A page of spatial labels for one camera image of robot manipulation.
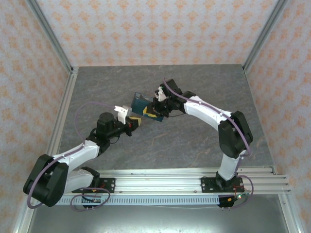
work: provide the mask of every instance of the orange floral wallpaper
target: orange floral wallpaper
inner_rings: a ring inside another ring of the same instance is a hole
[[[38,0],[73,66],[242,64],[277,0]]]
[[[25,0],[0,1],[0,232],[53,130],[68,73]]]
[[[290,175],[311,229],[310,1],[289,1],[248,79],[278,171]]]

